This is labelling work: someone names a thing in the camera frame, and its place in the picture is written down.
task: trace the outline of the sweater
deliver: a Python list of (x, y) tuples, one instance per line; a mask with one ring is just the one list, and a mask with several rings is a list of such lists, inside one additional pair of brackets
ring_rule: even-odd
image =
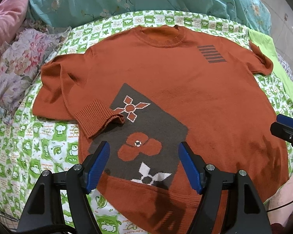
[[(262, 201), (288, 180), (286, 144), (270, 133), (276, 114), (252, 75), (273, 63), (250, 47), (138, 26), (43, 65), (33, 114), (78, 122), (79, 161), (109, 142), (99, 192), (152, 234), (185, 234), (201, 197), (179, 161), (181, 141), (222, 171), (244, 169)], [(222, 198), (215, 231), (225, 207)]]

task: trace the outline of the sweater neckline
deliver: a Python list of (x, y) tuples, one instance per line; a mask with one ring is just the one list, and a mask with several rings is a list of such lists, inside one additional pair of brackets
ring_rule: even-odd
[(134, 28), (134, 33), (136, 34), (137, 38), (139, 38), (140, 40), (144, 41), (145, 43), (147, 43), (150, 46), (154, 46), (154, 47), (160, 47), (160, 48), (172, 48), (172, 47), (177, 47), (179, 46), (183, 39), (185, 38), (185, 30), (183, 27), (177, 26), (175, 25), (174, 28), (176, 28), (178, 30), (178, 35), (176, 37), (174, 37), (171, 40), (155, 40), (150, 38), (148, 35), (146, 35), (142, 30), (145, 29), (146, 27), (142, 27), (142, 26), (137, 26)]

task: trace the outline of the teal fabric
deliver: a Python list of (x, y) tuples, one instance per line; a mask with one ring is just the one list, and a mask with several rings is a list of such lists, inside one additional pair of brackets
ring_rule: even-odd
[(27, 18), (54, 27), (76, 27), (130, 11), (188, 11), (230, 19), (270, 33), (270, 13), (260, 0), (29, 0)]

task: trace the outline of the tile floor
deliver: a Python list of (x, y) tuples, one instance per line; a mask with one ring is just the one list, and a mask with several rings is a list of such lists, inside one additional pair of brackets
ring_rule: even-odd
[(293, 71), (293, 11), (285, 0), (262, 0), (272, 19), (271, 37), (277, 52)]

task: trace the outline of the metal screw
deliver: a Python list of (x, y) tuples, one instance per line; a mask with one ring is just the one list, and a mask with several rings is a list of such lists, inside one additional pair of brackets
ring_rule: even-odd
[(209, 164), (206, 166), (206, 169), (209, 170), (209, 171), (213, 171), (213, 170), (215, 170), (215, 166), (213, 166), (212, 164), (209, 163)]
[(45, 177), (45, 176), (48, 176), (49, 173), (50, 173), (49, 170), (44, 170), (44, 171), (42, 172), (42, 175)]
[(244, 170), (240, 170), (240, 171), (239, 171), (239, 174), (240, 174), (241, 176), (246, 176), (246, 171), (244, 171)]
[(75, 164), (73, 168), (75, 171), (79, 171), (81, 169), (81, 167), (82, 167), (81, 164), (78, 163), (78, 164)]

